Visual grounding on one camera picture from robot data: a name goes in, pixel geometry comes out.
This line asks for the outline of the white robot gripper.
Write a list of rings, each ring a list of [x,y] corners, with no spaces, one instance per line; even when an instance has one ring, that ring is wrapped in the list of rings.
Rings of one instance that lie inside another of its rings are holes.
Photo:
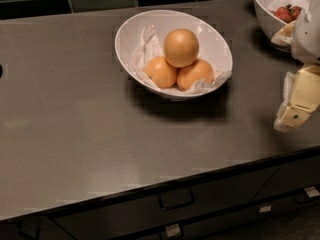
[[[291,47],[292,56],[306,63],[284,79],[283,102],[274,128],[280,132],[301,127],[320,106],[320,0],[311,0],[296,21],[281,28],[271,43]]]

